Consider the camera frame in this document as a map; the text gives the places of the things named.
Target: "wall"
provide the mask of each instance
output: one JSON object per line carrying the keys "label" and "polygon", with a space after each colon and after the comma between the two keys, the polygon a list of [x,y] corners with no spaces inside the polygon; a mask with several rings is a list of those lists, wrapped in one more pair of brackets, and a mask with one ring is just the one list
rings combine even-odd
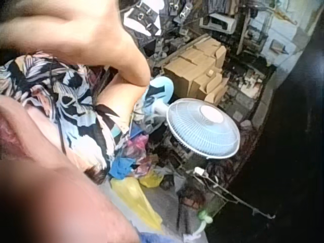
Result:
{"label": "wall", "polygon": [[[267,31],[269,37],[261,55],[278,67],[274,84],[276,88],[286,79],[303,53],[324,7],[322,0],[280,0],[280,2],[278,8],[292,21],[296,21],[296,25],[272,15]],[[255,19],[251,19],[250,25],[261,30],[268,15],[268,12],[259,12]],[[271,51],[269,47],[273,39],[284,44],[288,54],[276,54]]]}

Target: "fan grille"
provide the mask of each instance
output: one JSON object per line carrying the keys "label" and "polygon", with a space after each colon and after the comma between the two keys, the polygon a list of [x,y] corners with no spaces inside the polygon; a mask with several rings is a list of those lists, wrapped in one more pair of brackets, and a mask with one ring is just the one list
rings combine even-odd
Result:
{"label": "fan grille", "polygon": [[167,121],[175,137],[202,156],[227,158],[238,150],[239,130],[235,122],[209,103],[180,99],[170,105]]}

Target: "finger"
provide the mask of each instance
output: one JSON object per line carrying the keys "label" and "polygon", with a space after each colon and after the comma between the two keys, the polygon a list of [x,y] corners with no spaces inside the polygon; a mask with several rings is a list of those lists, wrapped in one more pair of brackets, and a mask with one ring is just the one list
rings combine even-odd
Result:
{"label": "finger", "polygon": [[13,7],[15,16],[48,15],[71,20],[76,16],[98,16],[115,8],[115,0],[21,0]]}
{"label": "finger", "polygon": [[69,38],[64,23],[47,16],[15,18],[0,25],[0,48],[28,52],[57,50]]}
{"label": "finger", "polygon": [[80,8],[75,1],[63,0],[21,0],[11,8],[11,18],[18,16],[47,15],[70,20]]}

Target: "patterned fabric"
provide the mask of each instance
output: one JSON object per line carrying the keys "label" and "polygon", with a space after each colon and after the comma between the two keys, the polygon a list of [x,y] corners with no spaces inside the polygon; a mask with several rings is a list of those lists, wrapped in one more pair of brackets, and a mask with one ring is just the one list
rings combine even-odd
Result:
{"label": "patterned fabric", "polygon": [[89,166],[109,170],[128,127],[110,108],[93,106],[89,76],[83,65],[38,52],[0,67],[0,94],[38,108],[55,125],[58,118],[68,147]]}

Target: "green object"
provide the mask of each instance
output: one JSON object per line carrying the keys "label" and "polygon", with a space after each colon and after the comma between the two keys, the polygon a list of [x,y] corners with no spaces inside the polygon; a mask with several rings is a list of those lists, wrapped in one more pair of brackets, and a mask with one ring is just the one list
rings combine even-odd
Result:
{"label": "green object", "polygon": [[208,224],[211,224],[213,222],[213,218],[208,215],[206,210],[202,210],[198,213],[198,218],[202,221],[205,221]]}

